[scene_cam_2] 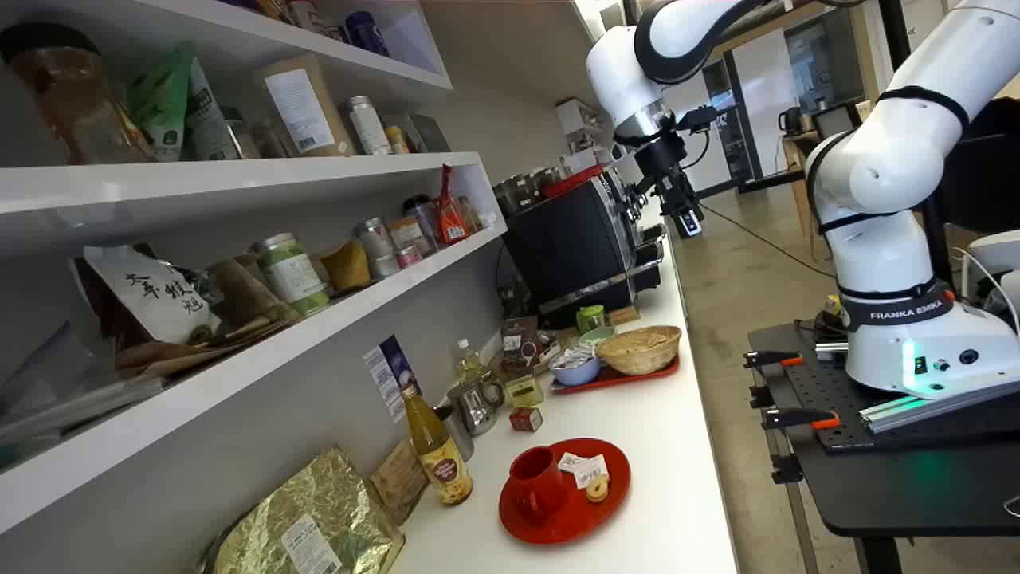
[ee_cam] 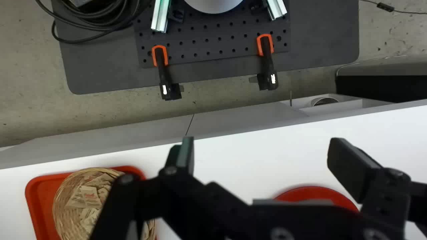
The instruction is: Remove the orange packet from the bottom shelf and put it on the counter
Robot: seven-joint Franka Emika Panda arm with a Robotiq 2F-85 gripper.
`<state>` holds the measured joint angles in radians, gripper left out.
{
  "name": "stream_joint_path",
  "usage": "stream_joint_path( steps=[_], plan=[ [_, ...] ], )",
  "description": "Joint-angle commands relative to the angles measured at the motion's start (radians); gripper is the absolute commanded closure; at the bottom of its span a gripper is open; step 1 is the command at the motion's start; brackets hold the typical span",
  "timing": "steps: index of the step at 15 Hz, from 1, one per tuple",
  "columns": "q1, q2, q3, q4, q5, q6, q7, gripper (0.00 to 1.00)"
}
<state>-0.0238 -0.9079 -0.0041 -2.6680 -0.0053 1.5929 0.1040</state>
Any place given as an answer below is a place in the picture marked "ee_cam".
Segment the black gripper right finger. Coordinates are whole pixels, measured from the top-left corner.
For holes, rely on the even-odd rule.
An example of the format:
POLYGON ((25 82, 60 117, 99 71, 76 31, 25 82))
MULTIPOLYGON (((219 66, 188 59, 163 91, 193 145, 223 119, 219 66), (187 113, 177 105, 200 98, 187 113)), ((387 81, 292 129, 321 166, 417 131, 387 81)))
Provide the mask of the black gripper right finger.
POLYGON ((356 202, 375 202, 379 198, 377 177, 384 167, 348 139, 329 139, 327 166, 356 202))

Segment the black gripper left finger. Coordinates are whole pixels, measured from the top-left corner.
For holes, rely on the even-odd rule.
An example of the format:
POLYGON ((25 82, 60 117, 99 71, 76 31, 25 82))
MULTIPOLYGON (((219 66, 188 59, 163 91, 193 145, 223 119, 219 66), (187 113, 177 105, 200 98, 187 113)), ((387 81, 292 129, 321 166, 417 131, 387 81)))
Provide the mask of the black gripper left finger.
POLYGON ((167 169, 184 169, 189 174, 193 173, 193 137, 192 135, 185 135, 180 143, 173 145, 169 149, 167 161, 165 161, 165 167, 167 169))

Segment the grey round robot base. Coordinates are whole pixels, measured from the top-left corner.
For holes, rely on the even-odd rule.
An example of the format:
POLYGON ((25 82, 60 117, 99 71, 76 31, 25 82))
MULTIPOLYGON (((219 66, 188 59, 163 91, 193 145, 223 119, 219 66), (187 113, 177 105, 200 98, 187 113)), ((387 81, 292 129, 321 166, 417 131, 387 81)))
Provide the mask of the grey round robot base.
POLYGON ((243 0, 184 0, 191 7, 208 14, 225 13, 235 9, 243 0))

